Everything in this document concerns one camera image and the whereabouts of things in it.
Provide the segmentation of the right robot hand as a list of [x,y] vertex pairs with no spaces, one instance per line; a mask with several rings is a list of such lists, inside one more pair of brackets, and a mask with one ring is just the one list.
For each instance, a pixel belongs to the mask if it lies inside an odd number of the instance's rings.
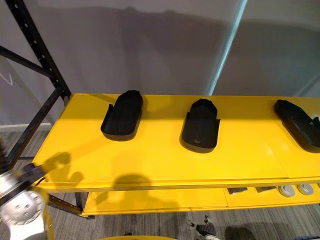
[[216,236],[216,228],[208,215],[204,216],[204,224],[194,223],[190,219],[187,219],[186,223],[195,229],[195,240],[219,240]]

